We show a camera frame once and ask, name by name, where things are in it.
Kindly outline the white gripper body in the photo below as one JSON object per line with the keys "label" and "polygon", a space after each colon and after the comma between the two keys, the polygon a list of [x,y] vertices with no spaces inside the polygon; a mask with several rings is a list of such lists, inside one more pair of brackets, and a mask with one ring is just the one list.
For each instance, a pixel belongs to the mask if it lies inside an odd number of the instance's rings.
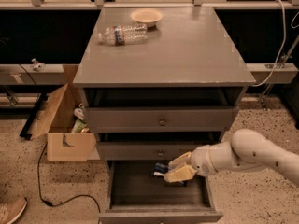
{"label": "white gripper body", "polygon": [[217,173],[210,157],[210,145],[196,148],[192,152],[190,163],[200,176],[210,176]]}

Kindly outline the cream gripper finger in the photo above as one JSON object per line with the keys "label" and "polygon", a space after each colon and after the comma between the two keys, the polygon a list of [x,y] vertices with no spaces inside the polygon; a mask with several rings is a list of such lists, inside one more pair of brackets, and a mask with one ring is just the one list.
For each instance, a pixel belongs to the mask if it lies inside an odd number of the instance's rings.
{"label": "cream gripper finger", "polygon": [[181,156],[171,160],[168,163],[168,166],[170,168],[176,168],[176,167],[180,166],[181,164],[189,164],[191,155],[192,155],[192,153],[190,151],[186,152],[186,153],[182,154]]}
{"label": "cream gripper finger", "polygon": [[170,165],[164,174],[164,180],[169,183],[188,181],[194,178],[196,170],[189,164]]}

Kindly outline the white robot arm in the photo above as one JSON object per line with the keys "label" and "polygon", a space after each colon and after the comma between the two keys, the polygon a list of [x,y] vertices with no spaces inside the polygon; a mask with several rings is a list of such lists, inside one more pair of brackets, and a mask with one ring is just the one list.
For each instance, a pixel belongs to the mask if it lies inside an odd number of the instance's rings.
{"label": "white robot arm", "polygon": [[168,166],[164,180],[169,183],[220,171],[256,172],[268,167],[299,186],[299,156],[249,129],[234,132],[228,142],[197,147],[170,161]]}

